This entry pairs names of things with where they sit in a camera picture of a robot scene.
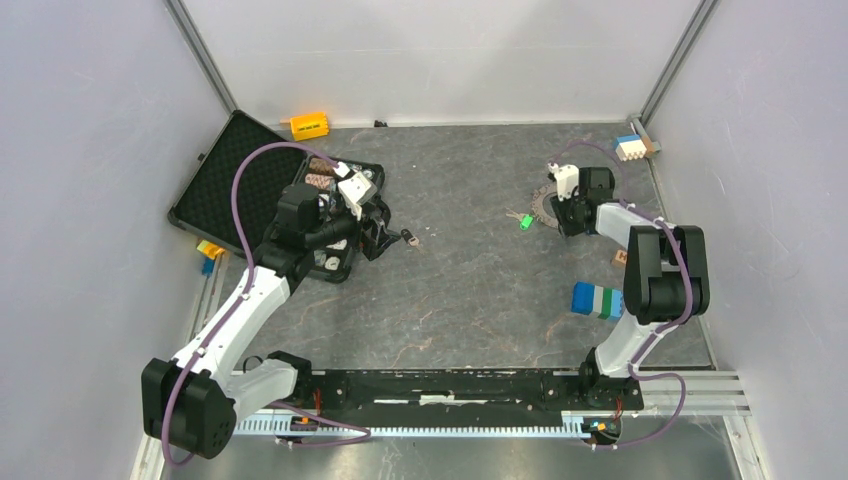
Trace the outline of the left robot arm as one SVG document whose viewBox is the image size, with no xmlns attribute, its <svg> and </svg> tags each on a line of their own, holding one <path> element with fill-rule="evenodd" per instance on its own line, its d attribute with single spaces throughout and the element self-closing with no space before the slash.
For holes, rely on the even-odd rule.
<svg viewBox="0 0 848 480">
<path fill-rule="evenodd" d="M 252 339 L 314 268 L 316 250 L 345 241 L 361 243 L 375 258 L 390 216 L 377 186 L 350 171 L 338 181 L 330 209 L 308 183 L 283 189 L 276 214 L 248 255 L 236 290 L 206 326 L 171 359 L 153 358 L 141 373 L 142 425 L 160 440 L 163 454 L 177 447 L 212 459 L 239 422 L 284 401 L 302 407 L 314 397 L 310 361 L 275 351 L 253 369 L 234 369 Z"/>
</svg>

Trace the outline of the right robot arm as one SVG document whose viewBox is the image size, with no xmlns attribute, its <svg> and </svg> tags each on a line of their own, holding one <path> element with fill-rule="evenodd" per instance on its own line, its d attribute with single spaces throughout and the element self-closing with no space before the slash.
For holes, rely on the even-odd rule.
<svg viewBox="0 0 848 480">
<path fill-rule="evenodd" d="M 639 381 L 639 367 L 655 345 L 710 301 L 705 235 L 692 225 L 674 225 L 614 198 L 615 179 L 605 167 L 549 163 L 556 193 L 550 205 L 564 237 L 599 235 L 625 248 L 620 288 L 576 283 L 573 312 L 615 323 L 592 348 L 578 373 L 577 392 L 591 408 L 602 408 Z"/>
</svg>

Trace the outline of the key with black tag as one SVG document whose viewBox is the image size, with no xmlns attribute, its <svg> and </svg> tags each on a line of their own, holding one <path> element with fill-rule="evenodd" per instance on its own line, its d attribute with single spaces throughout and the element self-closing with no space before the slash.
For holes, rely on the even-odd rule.
<svg viewBox="0 0 848 480">
<path fill-rule="evenodd" d="M 413 234 L 410 230 L 402 229 L 400 231 L 400 235 L 408 246 L 413 247 L 413 248 L 420 248 L 421 247 L 419 238 L 415 234 Z"/>
</svg>

